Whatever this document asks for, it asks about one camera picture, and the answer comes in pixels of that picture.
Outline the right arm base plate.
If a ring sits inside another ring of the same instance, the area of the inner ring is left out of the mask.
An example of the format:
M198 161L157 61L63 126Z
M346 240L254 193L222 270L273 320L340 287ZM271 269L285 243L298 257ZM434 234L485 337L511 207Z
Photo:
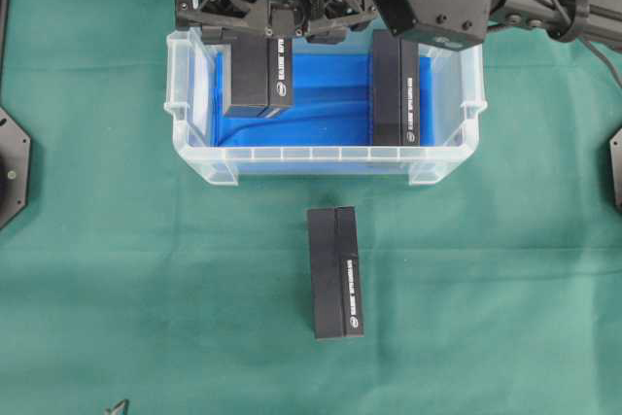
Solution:
M622 128L619 128L609 140L611 161L611 180L614 192L614 204L618 212L622 211Z

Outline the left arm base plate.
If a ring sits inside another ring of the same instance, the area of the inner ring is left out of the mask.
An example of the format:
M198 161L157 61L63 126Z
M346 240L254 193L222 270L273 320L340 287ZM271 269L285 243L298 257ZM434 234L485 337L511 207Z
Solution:
M31 138L1 109L1 218L4 228L27 206Z

